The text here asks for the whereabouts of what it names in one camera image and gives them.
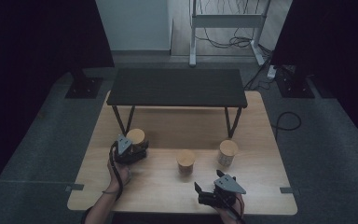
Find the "cylindrical container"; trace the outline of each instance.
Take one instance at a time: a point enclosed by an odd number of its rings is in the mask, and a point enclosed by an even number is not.
[[[237,144],[231,140],[225,140],[220,144],[217,161],[223,166],[230,166],[237,152]]]
[[[190,175],[193,173],[194,161],[196,160],[196,154],[188,149],[181,150],[176,155],[176,161],[178,162],[179,174]]]
[[[126,136],[134,146],[140,146],[145,141],[145,133],[141,129],[131,129]]]

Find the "cable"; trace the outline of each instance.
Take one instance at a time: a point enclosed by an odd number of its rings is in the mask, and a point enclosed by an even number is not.
[[[279,126],[279,121],[286,114],[294,115],[298,119],[298,124],[297,124],[296,127],[294,127],[294,128],[282,128],[282,127]],[[278,141],[278,130],[294,131],[294,130],[298,129],[301,126],[301,124],[302,124],[301,117],[298,114],[296,114],[294,112],[291,112],[291,111],[286,111],[286,112],[281,113],[280,116],[277,119],[277,124],[276,125],[271,125],[272,128],[275,128],[275,141]]]
[[[260,68],[258,69],[258,71],[255,73],[254,77],[252,77],[252,79],[249,80],[248,83],[246,83],[246,85],[243,87],[243,90],[244,90],[244,91],[246,91],[246,88],[247,88],[248,91],[250,91],[250,90],[252,89],[252,85],[253,85],[253,83],[254,83],[254,81],[255,81],[255,78],[256,78],[256,77],[258,76],[258,74],[260,74],[260,72],[266,67],[266,65],[267,65],[267,63],[269,63],[269,60],[270,60],[270,59],[271,59],[271,58],[268,57],[268,58],[264,61],[263,65],[261,65],[261,67],[260,67]]]
[[[245,224],[245,221],[242,219],[242,216],[231,206],[228,207],[228,210],[237,217],[237,222],[238,220],[240,221],[240,223]]]
[[[203,10],[202,10],[202,2],[201,0],[200,1],[200,13],[203,14]],[[205,12],[206,12],[206,8],[207,6],[210,4],[211,0],[208,0],[207,4],[205,5]],[[217,11],[218,13],[220,13],[220,9],[219,9],[219,3],[220,3],[220,0],[218,0],[218,3],[217,3]],[[244,0],[241,0],[240,2],[237,0],[237,8],[238,8],[238,13],[241,13],[241,10],[240,10],[240,3],[242,3],[244,6],[243,6],[243,14],[245,14],[245,12],[248,10],[248,3],[249,3],[249,0],[246,0],[246,4],[244,3]],[[256,8],[255,8],[255,13],[257,12],[258,10],[258,6],[259,6],[259,3],[260,3],[260,0],[257,0],[257,4],[256,4]],[[224,7],[225,7],[225,4],[226,4],[226,1],[223,0],[223,14],[224,14]],[[188,1],[188,15],[189,15],[189,19],[190,19],[190,27],[192,27],[192,23],[191,23],[191,10],[190,10],[190,5],[191,5],[191,1],[189,0]],[[219,48],[219,49],[228,49],[232,46],[234,47],[237,47],[237,48],[240,48],[240,49],[243,49],[243,48],[246,48],[248,47],[250,44],[251,44],[251,41],[253,40],[254,38],[254,35],[255,35],[255,28],[253,29],[253,32],[252,32],[252,37],[249,38],[249,37],[245,37],[245,36],[236,36],[236,33],[239,31],[240,28],[237,28],[237,30],[234,32],[234,37],[231,37],[229,40],[228,40],[228,44],[222,44],[222,43],[219,43],[217,41],[214,41],[212,40],[209,35],[208,35],[208,32],[206,30],[206,28],[204,28],[204,33],[206,35],[206,38],[202,38],[202,37],[198,37],[196,36],[196,38],[198,40],[206,40],[206,41],[209,41],[211,45],[213,45],[214,47],[216,48]],[[258,47],[261,48],[261,50],[263,51],[263,56],[264,57],[269,57],[270,54],[271,54],[271,50],[270,49],[267,49],[265,47],[263,47],[262,45],[258,45]]]
[[[109,160],[110,160],[110,165],[112,166],[112,170],[115,173],[117,182],[118,182],[118,193],[116,195],[116,201],[120,198],[121,194],[123,193],[123,181],[121,180],[120,177],[120,173],[118,172],[116,166],[115,166],[115,160],[114,155],[113,155],[113,148],[117,147],[117,141],[115,141],[115,143],[110,147],[110,151],[109,151]]]
[[[237,198],[237,197],[235,197],[236,199],[237,199],[237,201],[240,203],[240,207],[241,207],[241,210],[240,210],[240,212],[241,212],[241,214],[243,213],[243,211],[242,211],[242,203],[241,203],[241,200],[239,199],[239,198]]]
[[[269,84],[271,84],[274,81],[275,81],[275,79],[272,79],[271,81],[258,81],[257,86],[252,88],[251,91],[256,91],[259,88],[264,89],[264,90],[269,90],[271,88],[271,86]],[[267,87],[260,85],[261,83],[267,84]]]

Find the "wrist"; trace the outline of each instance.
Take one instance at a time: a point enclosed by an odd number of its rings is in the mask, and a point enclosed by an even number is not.
[[[119,185],[118,185],[118,183],[115,182],[115,183],[110,183],[105,191],[106,192],[118,192],[118,190],[119,190]]]

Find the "gray floor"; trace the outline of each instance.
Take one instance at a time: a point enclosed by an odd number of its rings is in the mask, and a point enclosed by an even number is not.
[[[189,5],[190,12],[192,13],[192,2],[192,0],[173,2],[175,4],[175,11],[173,12],[172,55],[183,56],[188,55],[190,52],[191,27]],[[261,14],[266,3],[267,0],[199,0],[197,13],[199,15],[238,15],[243,14],[243,10],[246,8],[246,14]],[[267,49],[275,49],[291,4],[292,0],[271,1],[266,23],[260,37],[260,44]],[[218,43],[227,44],[229,39],[234,37],[236,30],[236,28],[207,28],[206,32],[210,39]],[[254,29],[252,28],[240,28],[236,36],[252,38],[253,31]],[[207,37],[202,28],[196,30],[196,36],[199,38]],[[198,55],[254,55],[250,47],[243,49],[237,47],[218,49],[208,41],[197,39],[196,43]]]
[[[70,211],[68,185],[88,146],[104,97],[119,68],[188,68],[187,57],[119,57],[116,68],[87,69],[89,77],[104,77],[97,99],[64,96],[71,84],[65,75],[34,119],[29,132],[0,175],[0,223],[77,223],[81,212]],[[199,57],[196,69],[239,68],[245,84],[258,66],[252,59],[214,63],[229,58]],[[260,74],[265,79],[267,71]],[[260,89],[269,120],[293,111],[302,126],[278,133],[278,146],[295,190],[298,213],[286,216],[246,216],[247,223],[358,223],[358,130],[335,99],[283,99],[275,83]],[[283,117],[280,126],[296,126]]]

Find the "black panel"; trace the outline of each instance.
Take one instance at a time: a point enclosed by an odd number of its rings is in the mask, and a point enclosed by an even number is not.
[[[308,70],[358,128],[358,1],[294,0],[271,64]]]
[[[113,66],[95,1],[0,0],[0,172],[68,57],[80,68]]]

